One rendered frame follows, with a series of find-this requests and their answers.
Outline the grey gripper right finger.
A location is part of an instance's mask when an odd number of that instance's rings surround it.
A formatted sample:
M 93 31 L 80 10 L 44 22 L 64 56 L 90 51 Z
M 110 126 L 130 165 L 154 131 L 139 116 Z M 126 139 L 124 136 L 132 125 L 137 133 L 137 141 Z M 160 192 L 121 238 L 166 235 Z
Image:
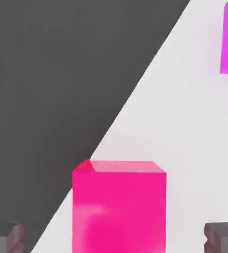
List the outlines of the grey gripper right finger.
M 228 222 L 204 225 L 204 253 L 228 253 Z

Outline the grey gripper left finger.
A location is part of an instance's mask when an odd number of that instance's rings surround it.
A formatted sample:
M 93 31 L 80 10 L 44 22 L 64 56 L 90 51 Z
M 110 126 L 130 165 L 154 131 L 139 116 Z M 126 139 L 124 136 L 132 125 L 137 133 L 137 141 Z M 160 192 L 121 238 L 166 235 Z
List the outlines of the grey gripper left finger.
M 0 222 L 0 253 L 24 253 L 23 235 L 21 223 Z

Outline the small pink cube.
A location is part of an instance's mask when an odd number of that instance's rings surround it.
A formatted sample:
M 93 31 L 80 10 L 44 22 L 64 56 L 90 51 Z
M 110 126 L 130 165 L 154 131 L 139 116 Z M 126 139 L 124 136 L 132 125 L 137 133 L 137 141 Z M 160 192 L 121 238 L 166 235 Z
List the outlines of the small pink cube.
M 72 172 L 72 253 L 166 253 L 166 173 L 85 160 Z

